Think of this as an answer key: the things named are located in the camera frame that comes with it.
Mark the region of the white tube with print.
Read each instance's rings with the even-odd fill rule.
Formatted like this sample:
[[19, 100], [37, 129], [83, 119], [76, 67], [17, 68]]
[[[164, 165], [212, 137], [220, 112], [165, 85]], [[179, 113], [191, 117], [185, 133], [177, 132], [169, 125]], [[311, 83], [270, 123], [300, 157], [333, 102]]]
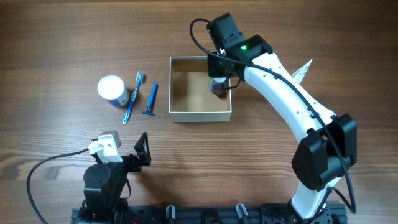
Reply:
[[292, 78], [298, 83], [301, 84], [303, 81], [305, 74], [307, 73], [310, 65], [312, 63], [312, 59], [310, 59], [305, 65], [299, 68], [296, 72], [292, 74]]

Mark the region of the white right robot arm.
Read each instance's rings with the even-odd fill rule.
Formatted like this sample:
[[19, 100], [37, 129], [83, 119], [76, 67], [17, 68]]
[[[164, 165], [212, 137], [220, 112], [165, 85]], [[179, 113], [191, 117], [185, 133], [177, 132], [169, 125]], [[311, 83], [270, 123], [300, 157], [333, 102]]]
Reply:
[[213, 34], [216, 59], [214, 77], [238, 77], [256, 89], [288, 124], [298, 141], [292, 168], [299, 185], [291, 206], [301, 220], [310, 222], [323, 210], [335, 184], [344, 177], [349, 197], [343, 198], [356, 213], [353, 185], [348, 174], [357, 161], [357, 124], [349, 115], [337, 116], [314, 99], [282, 66], [272, 47], [259, 35], [241, 32]]

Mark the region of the clear spray bottle dark liquid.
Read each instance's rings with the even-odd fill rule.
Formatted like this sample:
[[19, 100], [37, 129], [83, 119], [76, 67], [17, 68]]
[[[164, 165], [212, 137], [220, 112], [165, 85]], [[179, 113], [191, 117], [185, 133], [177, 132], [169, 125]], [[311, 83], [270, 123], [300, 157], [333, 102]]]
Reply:
[[209, 78], [209, 89], [210, 91], [217, 96], [221, 96], [225, 93], [227, 78], [218, 77], [218, 78]]

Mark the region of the blue white toothbrush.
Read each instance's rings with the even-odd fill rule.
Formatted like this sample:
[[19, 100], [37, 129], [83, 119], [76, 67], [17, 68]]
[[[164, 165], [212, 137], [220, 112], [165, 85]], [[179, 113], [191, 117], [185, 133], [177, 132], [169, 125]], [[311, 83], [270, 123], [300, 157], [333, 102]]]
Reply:
[[137, 75], [136, 75], [137, 85], [136, 85], [136, 87], [135, 87], [135, 89], [134, 89], [134, 91], [133, 91], [133, 93], [131, 95], [130, 104], [129, 104], [129, 106], [128, 106], [126, 112], [125, 112], [124, 118], [123, 118], [123, 124], [127, 124], [127, 122], [129, 121], [129, 118], [130, 118], [131, 113], [132, 113], [132, 108], [133, 108], [134, 102], [136, 100], [136, 96], [138, 94], [139, 88], [140, 88], [141, 83], [143, 81], [144, 81], [144, 73], [142, 71], [138, 71]]

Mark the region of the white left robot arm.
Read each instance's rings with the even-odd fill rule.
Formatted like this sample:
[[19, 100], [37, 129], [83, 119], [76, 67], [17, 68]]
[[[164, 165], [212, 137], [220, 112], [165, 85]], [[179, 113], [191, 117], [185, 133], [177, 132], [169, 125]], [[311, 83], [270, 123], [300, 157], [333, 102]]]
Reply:
[[96, 164], [83, 175], [85, 199], [73, 223], [139, 223], [121, 193], [125, 186], [131, 189], [129, 173], [151, 164], [148, 135], [144, 132], [134, 145], [135, 155], [121, 156], [120, 146], [117, 131], [103, 132], [88, 145]]

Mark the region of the white round jar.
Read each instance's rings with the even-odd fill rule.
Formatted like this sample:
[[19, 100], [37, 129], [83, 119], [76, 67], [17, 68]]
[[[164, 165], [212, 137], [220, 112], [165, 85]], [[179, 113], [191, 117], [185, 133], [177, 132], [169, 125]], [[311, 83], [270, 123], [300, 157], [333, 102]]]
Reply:
[[129, 92], [123, 80], [116, 75], [103, 77], [97, 86], [98, 94], [114, 107], [122, 107], [129, 102]]

